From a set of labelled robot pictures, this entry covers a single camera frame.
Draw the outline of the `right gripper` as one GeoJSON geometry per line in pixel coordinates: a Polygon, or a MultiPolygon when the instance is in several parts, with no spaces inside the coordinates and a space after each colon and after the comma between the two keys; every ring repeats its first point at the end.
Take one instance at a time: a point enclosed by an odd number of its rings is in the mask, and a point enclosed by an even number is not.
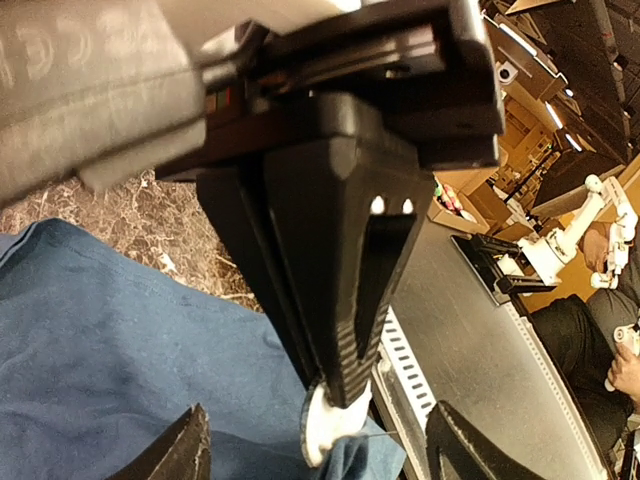
{"type": "Polygon", "coordinates": [[[160,179],[367,127],[415,146],[428,171],[500,163],[504,108],[474,1],[383,1],[281,36],[251,23],[203,79],[225,100],[207,115],[203,147],[160,166],[160,179]]]}

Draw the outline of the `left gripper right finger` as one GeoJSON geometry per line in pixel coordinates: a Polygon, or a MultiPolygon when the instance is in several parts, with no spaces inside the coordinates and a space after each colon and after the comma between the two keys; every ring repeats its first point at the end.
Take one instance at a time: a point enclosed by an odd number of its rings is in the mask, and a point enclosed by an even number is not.
{"type": "Polygon", "coordinates": [[[446,401],[436,403],[425,429],[426,455],[432,479],[445,479],[444,460],[456,479],[541,479],[500,450],[446,401]]]}

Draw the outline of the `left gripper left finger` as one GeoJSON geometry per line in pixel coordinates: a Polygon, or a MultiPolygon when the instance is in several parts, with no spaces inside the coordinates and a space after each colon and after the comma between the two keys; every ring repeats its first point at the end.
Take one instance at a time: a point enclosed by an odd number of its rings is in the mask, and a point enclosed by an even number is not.
{"type": "Polygon", "coordinates": [[[110,476],[113,480],[210,478],[209,417],[200,404],[190,406],[139,456],[110,476]]]}

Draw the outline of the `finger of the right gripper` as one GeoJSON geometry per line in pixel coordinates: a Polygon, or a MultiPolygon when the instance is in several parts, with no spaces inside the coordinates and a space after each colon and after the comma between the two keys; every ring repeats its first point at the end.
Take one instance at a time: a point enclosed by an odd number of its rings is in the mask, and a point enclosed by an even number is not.
{"type": "Polygon", "coordinates": [[[197,198],[209,222],[273,325],[302,384],[319,367],[294,302],[274,229],[261,162],[199,174],[197,198]]]}
{"type": "Polygon", "coordinates": [[[337,136],[268,154],[271,218],[329,401],[364,391],[391,296],[426,218],[433,177],[414,146],[337,136]]]}

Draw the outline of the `blue t-shirt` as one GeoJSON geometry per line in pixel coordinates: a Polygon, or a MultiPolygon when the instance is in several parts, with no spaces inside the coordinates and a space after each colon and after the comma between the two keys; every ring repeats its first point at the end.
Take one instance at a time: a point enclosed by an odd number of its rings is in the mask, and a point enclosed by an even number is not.
{"type": "Polygon", "coordinates": [[[182,414],[213,479],[394,479],[405,452],[373,421],[317,468],[306,391],[269,320],[181,285],[60,219],[1,238],[1,475],[106,479],[182,414]]]}

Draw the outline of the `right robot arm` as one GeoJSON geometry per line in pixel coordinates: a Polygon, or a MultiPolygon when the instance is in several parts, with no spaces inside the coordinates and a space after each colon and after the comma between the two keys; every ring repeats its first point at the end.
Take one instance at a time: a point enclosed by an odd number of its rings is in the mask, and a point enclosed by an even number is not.
{"type": "Polygon", "coordinates": [[[474,1],[5,1],[1,201],[192,181],[305,383],[360,397],[437,170],[499,162],[474,1]]]}

